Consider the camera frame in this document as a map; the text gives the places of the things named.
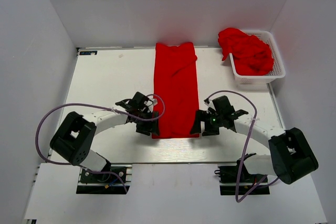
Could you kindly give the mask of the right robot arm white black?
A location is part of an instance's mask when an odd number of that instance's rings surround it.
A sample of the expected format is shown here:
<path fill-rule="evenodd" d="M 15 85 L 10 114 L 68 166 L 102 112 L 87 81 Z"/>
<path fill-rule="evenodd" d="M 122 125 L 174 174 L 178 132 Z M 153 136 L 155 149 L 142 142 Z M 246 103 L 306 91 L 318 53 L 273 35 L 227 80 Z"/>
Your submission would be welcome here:
<path fill-rule="evenodd" d="M 269 149 L 269 155 L 244 153 L 236 162 L 236 176 L 250 181 L 255 175 L 271 175 L 290 185 L 318 169 L 318 161 L 303 132 L 294 127 L 284 130 L 235 110 L 227 96 L 205 100 L 207 110 L 197 110 L 191 134 L 219 135 L 224 127 L 245 135 Z"/>

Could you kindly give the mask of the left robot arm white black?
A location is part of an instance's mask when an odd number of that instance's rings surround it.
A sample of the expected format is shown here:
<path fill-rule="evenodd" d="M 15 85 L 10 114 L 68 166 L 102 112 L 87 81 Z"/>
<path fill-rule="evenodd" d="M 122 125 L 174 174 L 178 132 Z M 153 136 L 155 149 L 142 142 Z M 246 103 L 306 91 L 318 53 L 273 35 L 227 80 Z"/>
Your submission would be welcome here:
<path fill-rule="evenodd" d="M 70 165 L 79 166 L 101 182 L 110 178 L 111 163 L 91 149 L 96 135 L 128 123 L 136 124 L 136 132 L 147 136 L 160 135 L 159 118 L 165 113 L 165 103 L 156 94 L 136 92 L 133 98 L 115 103 L 123 110 L 91 104 L 73 104 L 99 109 L 96 113 L 81 115 L 75 111 L 67 114 L 50 141 L 50 148 Z"/>

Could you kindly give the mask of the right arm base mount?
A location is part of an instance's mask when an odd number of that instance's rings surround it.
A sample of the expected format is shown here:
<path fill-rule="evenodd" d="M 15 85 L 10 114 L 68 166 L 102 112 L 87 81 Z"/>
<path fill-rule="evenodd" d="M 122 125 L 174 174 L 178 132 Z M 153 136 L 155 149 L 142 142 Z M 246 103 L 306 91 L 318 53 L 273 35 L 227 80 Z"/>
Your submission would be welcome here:
<path fill-rule="evenodd" d="M 238 173 L 238 165 L 219 166 L 214 174 L 219 178 L 219 190 L 221 196 L 234 196 L 236 187 L 236 178 Z M 243 167 L 239 180 L 238 195 L 243 196 L 247 193 L 257 182 L 262 179 L 263 175 L 256 174 L 251 175 L 247 173 L 246 168 Z M 268 179 L 266 178 L 256 189 L 254 189 L 251 195 L 269 195 L 270 190 L 266 186 Z"/>

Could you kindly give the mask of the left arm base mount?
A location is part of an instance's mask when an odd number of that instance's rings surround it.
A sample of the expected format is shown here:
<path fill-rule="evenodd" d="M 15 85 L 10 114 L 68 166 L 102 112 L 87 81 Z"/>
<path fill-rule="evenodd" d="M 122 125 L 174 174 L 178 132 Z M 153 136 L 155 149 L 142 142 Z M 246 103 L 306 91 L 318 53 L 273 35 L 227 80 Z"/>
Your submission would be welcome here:
<path fill-rule="evenodd" d="M 110 171 L 116 173 L 123 181 L 126 190 L 130 189 L 132 165 L 111 165 Z M 92 174 L 80 170 L 76 194 L 78 195 L 126 195 L 127 192 L 120 179 L 114 174 Z"/>

